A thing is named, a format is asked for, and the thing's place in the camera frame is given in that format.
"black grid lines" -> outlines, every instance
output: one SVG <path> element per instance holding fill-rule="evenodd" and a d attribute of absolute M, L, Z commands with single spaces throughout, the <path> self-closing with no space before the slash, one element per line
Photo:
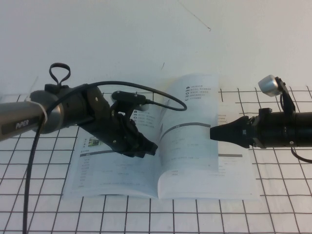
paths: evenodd
<path fill-rule="evenodd" d="M 309 87 L 289 90 L 298 112 L 312 111 Z M 280 111 L 276 98 L 269 99 L 255 88 L 219 92 L 223 102 L 234 102 L 241 113 L 249 116 L 257 115 L 259 107 Z M 227 201 L 230 206 L 226 209 L 223 200 L 204 199 L 155 200 L 106 195 L 64 201 L 61 194 L 77 135 L 75 127 L 40 137 L 41 145 L 46 147 L 38 148 L 34 161 L 30 233 L 312 233 L 312 166 L 299 162 L 289 149 L 250 149 L 260 200 L 240 201 L 236 205 Z M 21 223 L 14 224 L 21 222 L 22 169 L 29 155 L 27 142 L 33 136 L 23 134 L 0 145 L 0 233 L 21 233 Z M 312 154 L 312 148 L 296 151 L 304 156 Z M 140 228 L 132 230 L 130 227 L 135 225 Z"/>

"white paper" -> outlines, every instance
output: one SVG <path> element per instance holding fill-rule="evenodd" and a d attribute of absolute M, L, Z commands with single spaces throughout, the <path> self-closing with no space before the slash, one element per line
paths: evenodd
<path fill-rule="evenodd" d="M 166 91 L 183 100 L 188 109 L 183 112 L 165 109 L 160 115 L 163 172 L 218 169 L 217 142 L 210 140 L 210 127 L 217 125 L 217 87 L 217 77 L 195 74 L 181 77 Z"/>
<path fill-rule="evenodd" d="M 210 140 L 217 125 L 217 78 L 192 75 L 167 92 L 186 102 L 185 112 L 150 105 L 131 118 L 158 145 L 155 156 L 127 157 L 80 129 L 64 197 L 120 194 L 140 197 L 231 198 L 257 196 L 246 150 Z M 164 100 L 178 107 L 177 103 Z M 238 118 L 235 105 L 221 105 L 223 123 Z"/>
<path fill-rule="evenodd" d="M 237 119 L 238 113 L 235 105 L 219 106 L 219 120 L 223 124 Z M 217 172 L 189 169 L 168 171 L 159 179 L 159 198 L 258 198 L 248 150 L 227 142 L 219 142 L 218 148 Z"/>

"silver arm cylinder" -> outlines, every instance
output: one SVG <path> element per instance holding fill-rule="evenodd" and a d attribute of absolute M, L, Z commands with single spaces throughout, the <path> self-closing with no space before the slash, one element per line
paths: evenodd
<path fill-rule="evenodd" d="M 41 118 L 43 111 L 35 103 L 0 104 L 0 141 L 35 129 Z"/>

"gray stripe on page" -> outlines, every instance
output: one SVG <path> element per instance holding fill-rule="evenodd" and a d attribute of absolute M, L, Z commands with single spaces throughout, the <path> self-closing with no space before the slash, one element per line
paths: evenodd
<path fill-rule="evenodd" d="M 243 157 L 243 155 L 219 154 L 219 157 Z"/>
<path fill-rule="evenodd" d="M 114 151 L 113 150 L 96 151 L 96 152 L 81 154 L 80 157 L 91 156 L 91 155 L 99 155 L 99 154 L 106 154 L 106 153 L 112 153 L 112 152 L 114 152 Z"/>
<path fill-rule="evenodd" d="M 199 122 L 193 122 L 193 123 L 182 123 L 182 124 L 178 124 L 176 126 L 173 126 L 172 128 L 169 128 L 166 132 L 164 132 L 164 134 L 161 136 L 160 140 L 171 130 L 176 129 L 176 128 L 180 128 L 180 127 L 185 127 L 185 126 L 192 126 L 192 125 L 196 125 L 196 126 L 203 126 L 203 127 L 207 127 L 210 128 L 210 124 L 206 124 L 206 123 L 199 123 Z"/>

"book page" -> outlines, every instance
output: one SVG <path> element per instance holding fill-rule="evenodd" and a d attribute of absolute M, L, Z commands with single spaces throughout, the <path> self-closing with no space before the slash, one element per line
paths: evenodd
<path fill-rule="evenodd" d="M 219 122 L 225 124 L 239 118 L 235 104 L 219 106 Z M 256 180 L 248 150 L 228 142 L 219 142 L 219 169 L 179 169 L 161 175 L 159 198 L 257 199 Z"/>
<path fill-rule="evenodd" d="M 158 134 L 159 108 L 150 105 L 145 112 L 134 111 L 138 130 L 155 142 Z M 114 153 L 109 146 L 79 130 L 78 143 L 73 153 L 64 197 L 93 196 L 100 194 L 157 197 L 160 159 L 128 157 Z"/>
<path fill-rule="evenodd" d="M 217 170 L 217 142 L 210 140 L 210 127 L 217 125 L 217 88 L 217 77 L 193 74 L 181 77 L 166 91 L 184 101 L 187 110 L 162 109 L 160 113 L 163 172 L 185 168 Z M 179 106 L 168 99 L 164 103 Z"/>

